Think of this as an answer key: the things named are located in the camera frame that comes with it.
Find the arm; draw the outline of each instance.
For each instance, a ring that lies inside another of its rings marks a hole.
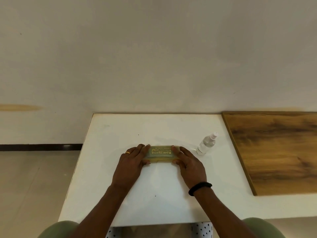
[[[184,147],[180,147],[180,151],[178,151],[173,146],[172,150],[179,158],[173,163],[179,165],[181,175],[188,188],[192,188],[200,182],[207,182],[203,164],[190,151]],[[200,188],[194,192],[194,196],[214,225],[220,238],[256,238],[244,222],[217,198],[211,188]]]
[[[139,144],[137,147],[127,150],[130,154],[121,155],[113,174],[112,184],[70,238],[106,237],[121,203],[140,176],[142,167],[145,164],[150,164],[148,160],[142,160],[150,147],[150,145]]]

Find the hand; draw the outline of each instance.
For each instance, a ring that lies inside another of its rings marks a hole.
[[[179,165],[180,174],[188,188],[191,189],[200,182],[207,182],[203,164],[189,150],[180,147],[180,151],[178,151],[175,146],[172,145],[172,151],[179,158],[173,160],[173,163]]]
[[[151,145],[149,144],[147,146],[139,144],[137,147],[127,150],[130,154],[122,154],[113,174],[111,185],[123,188],[126,192],[129,192],[139,178],[142,167],[150,164],[149,160],[142,160],[150,147]]]

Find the wooden board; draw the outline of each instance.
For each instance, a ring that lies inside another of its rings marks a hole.
[[[317,113],[222,116],[253,195],[317,192]]]

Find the black hair tie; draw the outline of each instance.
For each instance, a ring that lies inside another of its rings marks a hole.
[[[208,182],[200,182],[196,185],[194,185],[189,191],[188,191],[188,194],[190,196],[194,196],[194,192],[200,188],[203,188],[203,187],[208,187],[208,188],[211,188],[212,187],[212,184],[208,183]]]

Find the green pants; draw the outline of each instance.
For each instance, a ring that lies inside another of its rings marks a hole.
[[[244,220],[258,238],[285,238],[272,224],[259,218]],[[38,238],[67,238],[78,226],[73,221],[60,221],[46,228]]]

